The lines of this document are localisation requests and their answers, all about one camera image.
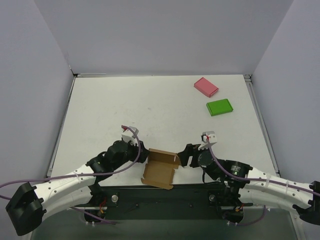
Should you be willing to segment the brown cardboard paper box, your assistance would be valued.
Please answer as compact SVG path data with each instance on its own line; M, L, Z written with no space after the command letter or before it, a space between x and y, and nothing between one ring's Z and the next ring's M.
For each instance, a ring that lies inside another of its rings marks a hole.
M171 190L174 187L175 170L180 165L181 161L177 153L150 148L140 180L144 185Z

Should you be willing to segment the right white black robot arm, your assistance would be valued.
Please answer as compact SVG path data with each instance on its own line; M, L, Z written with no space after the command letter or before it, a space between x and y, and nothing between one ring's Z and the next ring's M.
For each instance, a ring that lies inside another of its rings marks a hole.
M224 201L265 205L297 214L309 224L320 223L320 183L300 183L261 171L249 164L217 158L211 148L187 144L178 157L182 166L191 160L215 182L225 186Z

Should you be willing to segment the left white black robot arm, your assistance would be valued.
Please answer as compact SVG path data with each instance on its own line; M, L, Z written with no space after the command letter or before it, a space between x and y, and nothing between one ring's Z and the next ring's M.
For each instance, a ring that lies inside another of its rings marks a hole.
M149 155L144 143L117 140L73 172L31 185L20 185L5 207L18 236L35 230L42 221L67 208L101 203L99 182L111 177L127 162L144 163Z

